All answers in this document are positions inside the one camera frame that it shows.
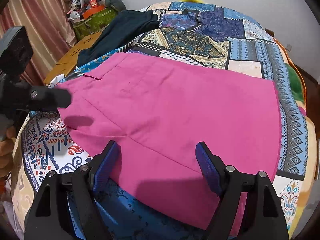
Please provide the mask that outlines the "left hand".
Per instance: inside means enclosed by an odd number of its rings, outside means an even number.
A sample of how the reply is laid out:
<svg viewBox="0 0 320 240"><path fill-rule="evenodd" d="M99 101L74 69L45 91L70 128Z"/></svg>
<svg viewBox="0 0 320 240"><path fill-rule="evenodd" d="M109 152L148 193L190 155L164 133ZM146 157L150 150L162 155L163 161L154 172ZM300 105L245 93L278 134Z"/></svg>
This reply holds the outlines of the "left hand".
<svg viewBox="0 0 320 240"><path fill-rule="evenodd" d="M14 149L13 139L16 136L16 129L14 126L6 130L6 138L1 141L0 146L0 177L7 176L13 167L12 152Z"/></svg>

